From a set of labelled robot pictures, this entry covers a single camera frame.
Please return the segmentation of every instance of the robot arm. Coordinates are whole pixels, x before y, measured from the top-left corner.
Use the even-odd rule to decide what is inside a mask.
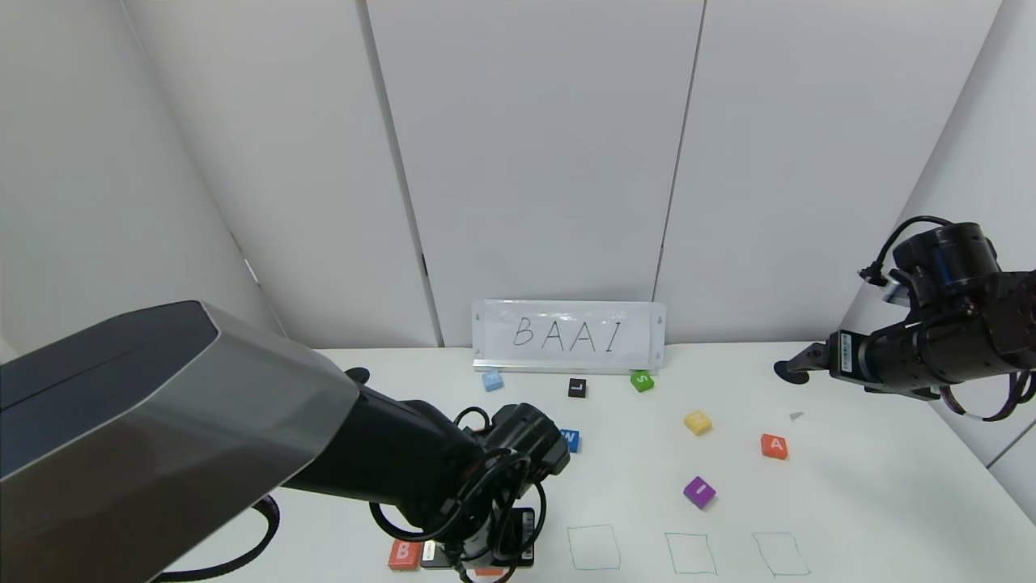
[[[809,380],[806,372],[827,371],[868,392],[942,398],[961,415],[966,413],[950,385],[1010,375],[1004,408],[980,418],[1004,419],[1036,395],[1031,374],[1036,369],[1036,270],[1002,271],[992,243],[975,223],[915,216],[900,225],[877,260],[860,271],[867,283],[888,283],[882,274],[888,249],[905,226],[920,221],[940,226],[893,251],[896,268],[891,276],[906,289],[906,318],[869,336],[839,330],[826,343],[777,362],[774,372],[789,383],[804,384]]]
[[[535,534],[514,535],[511,506],[569,461],[553,422],[511,405],[461,431],[363,373],[200,302],[4,365],[2,578],[149,581],[280,486],[370,501],[390,534],[434,538],[455,569],[514,564]]]

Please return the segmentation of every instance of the white table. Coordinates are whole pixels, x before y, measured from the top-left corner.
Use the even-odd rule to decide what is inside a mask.
[[[637,393],[627,377],[593,376],[586,400],[567,397],[570,375],[505,374],[505,388],[487,393],[469,350],[324,354],[342,369],[370,369],[371,387],[428,401],[449,417],[471,405],[492,414],[526,402],[559,428],[580,432],[580,453],[544,483],[548,515],[537,564],[512,581],[773,581],[771,567],[788,567],[768,565],[757,532],[794,535],[810,574],[782,580],[1036,581],[1036,526],[928,405],[865,395],[825,375],[801,387],[781,382],[772,363],[801,348],[669,347],[653,390]],[[714,425],[701,437],[682,424],[696,409]],[[794,412],[804,415],[793,421]],[[787,439],[786,462],[760,455],[764,433]],[[697,475],[718,491],[706,512],[682,493]],[[261,557],[224,581],[456,580],[451,572],[390,572],[392,541],[366,503],[285,489],[276,497],[281,531]],[[530,491],[525,502],[535,506],[535,499]],[[568,527],[601,524],[614,532],[620,569],[577,571]],[[262,518],[246,513],[174,566],[222,562],[262,531]],[[666,532],[708,534],[717,575],[675,574]],[[784,560],[774,560],[773,541],[760,538],[770,561]]]

